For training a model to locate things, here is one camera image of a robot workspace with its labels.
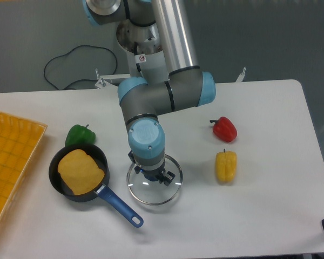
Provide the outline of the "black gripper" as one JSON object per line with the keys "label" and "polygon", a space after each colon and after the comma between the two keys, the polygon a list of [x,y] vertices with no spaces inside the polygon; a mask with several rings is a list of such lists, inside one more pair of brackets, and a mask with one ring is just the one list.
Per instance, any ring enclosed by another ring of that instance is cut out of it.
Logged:
{"label": "black gripper", "polygon": [[152,166],[144,166],[136,162],[133,152],[130,151],[128,156],[132,162],[133,170],[136,174],[142,175],[149,181],[159,181],[160,184],[169,186],[174,180],[175,174],[165,170],[165,157],[163,157],[157,164]]}

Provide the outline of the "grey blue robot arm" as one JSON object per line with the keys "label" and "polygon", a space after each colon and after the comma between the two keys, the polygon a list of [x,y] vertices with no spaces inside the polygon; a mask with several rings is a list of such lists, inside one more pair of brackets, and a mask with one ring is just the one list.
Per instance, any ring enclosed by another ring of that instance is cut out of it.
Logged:
{"label": "grey blue robot arm", "polygon": [[116,37],[126,52],[130,77],[118,86],[137,173],[169,185],[165,133],[158,117],[211,103],[216,95],[210,73],[200,69],[183,1],[84,1],[91,23],[118,23]]}

